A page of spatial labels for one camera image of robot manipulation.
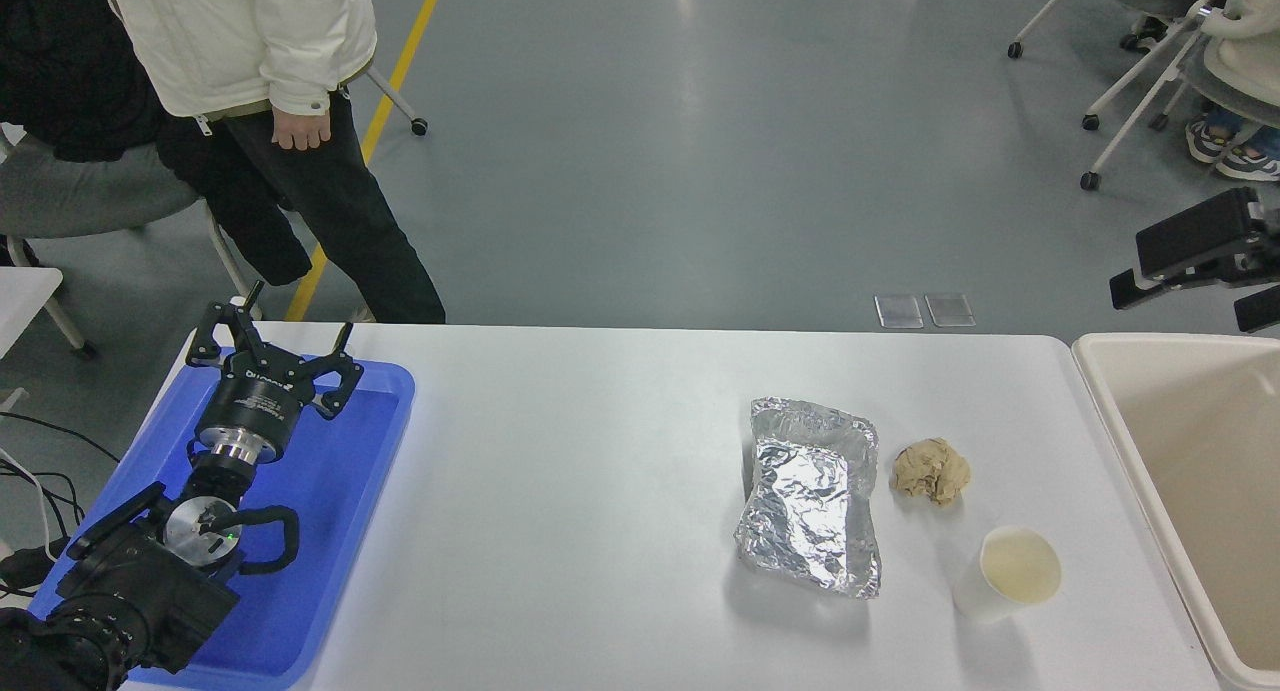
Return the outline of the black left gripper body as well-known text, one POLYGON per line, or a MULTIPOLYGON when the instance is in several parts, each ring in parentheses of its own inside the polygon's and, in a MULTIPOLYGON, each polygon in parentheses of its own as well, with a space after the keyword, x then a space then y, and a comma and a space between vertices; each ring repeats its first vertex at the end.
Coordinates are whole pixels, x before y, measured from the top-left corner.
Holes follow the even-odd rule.
POLYGON ((260 366, 251 354, 229 354, 221 377, 197 422, 202 444, 236 430, 252 433, 266 444, 288 444, 305 404, 315 395, 314 383, 298 372, 297 360, 283 371, 260 366))

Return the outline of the person's hand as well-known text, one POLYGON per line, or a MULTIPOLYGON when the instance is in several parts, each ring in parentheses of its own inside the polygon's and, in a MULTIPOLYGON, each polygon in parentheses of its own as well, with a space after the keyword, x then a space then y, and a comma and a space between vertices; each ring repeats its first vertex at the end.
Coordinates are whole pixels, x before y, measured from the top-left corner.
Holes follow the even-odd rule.
POLYGON ((307 152, 320 148, 332 139, 332 114, 325 109, 320 114, 293 114, 280 107, 271 107, 271 145, 293 152, 307 152))

